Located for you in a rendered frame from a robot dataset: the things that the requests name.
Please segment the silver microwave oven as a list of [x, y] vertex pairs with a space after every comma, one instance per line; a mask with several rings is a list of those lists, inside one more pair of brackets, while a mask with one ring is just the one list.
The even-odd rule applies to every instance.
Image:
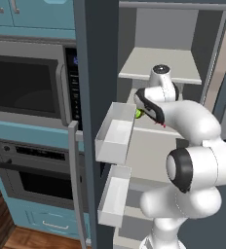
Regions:
[[0, 121], [51, 128], [82, 121], [75, 41], [0, 39]]

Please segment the dark grey fridge cabinet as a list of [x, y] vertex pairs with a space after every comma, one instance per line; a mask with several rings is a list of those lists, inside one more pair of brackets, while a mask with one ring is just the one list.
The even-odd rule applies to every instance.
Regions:
[[[215, 60], [226, 24], [226, 0], [120, 0], [118, 70], [134, 47], [190, 51], [202, 83], [179, 84], [180, 99], [208, 101], [207, 90], [216, 73]], [[147, 80], [120, 78], [118, 99], [132, 102]], [[142, 193], [169, 184], [167, 154], [188, 142], [169, 127], [162, 128], [143, 117], [135, 122], [127, 166], [132, 178], [123, 226], [115, 231], [114, 249], [138, 249], [149, 233], [152, 220], [139, 209]]]

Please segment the teal drawer front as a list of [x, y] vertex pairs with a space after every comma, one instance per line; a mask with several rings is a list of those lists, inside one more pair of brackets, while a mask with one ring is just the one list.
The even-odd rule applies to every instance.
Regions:
[[[24, 213], [28, 224], [34, 229], [56, 233], [58, 235], [64, 235], [71, 238], [79, 237], [76, 216], [73, 210], [64, 210], [63, 212], [57, 212], [52, 210], [24, 208]], [[58, 230], [46, 227], [42, 224], [42, 221], [46, 221], [49, 224], [54, 224], [62, 227], [69, 226], [69, 229]]]

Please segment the silver built-in oven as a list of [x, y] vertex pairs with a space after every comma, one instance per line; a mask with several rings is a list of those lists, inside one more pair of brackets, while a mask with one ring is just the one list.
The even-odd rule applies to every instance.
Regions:
[[0, 178], [9, 197], [74, 209], [67, 150], [0, 140]]

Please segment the white door bin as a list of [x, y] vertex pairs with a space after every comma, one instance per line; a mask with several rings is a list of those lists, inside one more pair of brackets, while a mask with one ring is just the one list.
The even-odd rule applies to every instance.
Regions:
[[95, 159], [124, 164], [132, 137], [135, 104], [112, 102], [94, 140]]
[[122, 226], [131, 173], [130, 167], [111, 166], [97, 209], [97, 219], [101, 225], [113, 228]]

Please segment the dark grey freezer door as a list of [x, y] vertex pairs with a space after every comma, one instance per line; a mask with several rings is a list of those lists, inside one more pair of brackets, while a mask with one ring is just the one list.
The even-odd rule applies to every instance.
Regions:
[[110, 165], [95, 160], [94, 140], [117, 98], [119, 0], [74, 0], [74, 17], [92, 249], [113, 249], [113, 229], [97, 220]]

